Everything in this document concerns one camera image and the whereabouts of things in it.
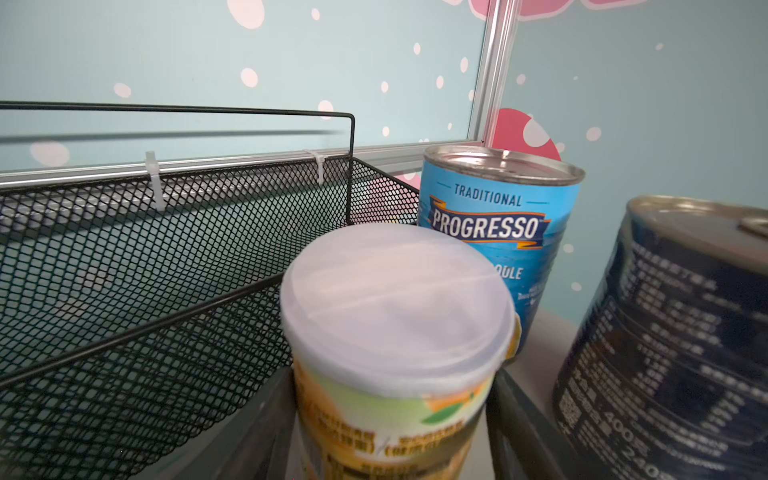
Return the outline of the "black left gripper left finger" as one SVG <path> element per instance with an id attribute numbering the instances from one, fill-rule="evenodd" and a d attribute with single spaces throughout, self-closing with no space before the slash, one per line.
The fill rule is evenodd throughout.
<path id="1" fill-rule="evenodd" d="M 296 416 L 293 369 L 277 370 L 175 479 L 284 479 Z"/>

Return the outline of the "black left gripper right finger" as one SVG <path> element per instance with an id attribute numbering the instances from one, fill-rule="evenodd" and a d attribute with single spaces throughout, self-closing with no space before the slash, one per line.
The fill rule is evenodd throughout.
<path id="1" fill-rule="evenodd" d="M 586 464 L 514 381 L 499 370 L 486 401 L 496 479 L 591 479 Z"/>

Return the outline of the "blue Progresso soup can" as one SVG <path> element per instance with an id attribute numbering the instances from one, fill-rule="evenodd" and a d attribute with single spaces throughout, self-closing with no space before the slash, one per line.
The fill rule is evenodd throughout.
<path id="1" fill-rule="evenodd" d="M 516 332 L 526 341 L 585 172 L 532 154 L 469 145 L 424 152 L 419 225 L 470 244 L 510 292 Z"/>

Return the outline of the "dark navy label can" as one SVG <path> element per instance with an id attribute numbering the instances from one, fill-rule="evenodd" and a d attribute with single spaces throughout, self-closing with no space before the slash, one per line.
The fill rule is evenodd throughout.
<path id="1" fill-rule="evenodd" d="M 630 200 L 553 415 L 589 479 L 767 475 L 767 213 Z"/>

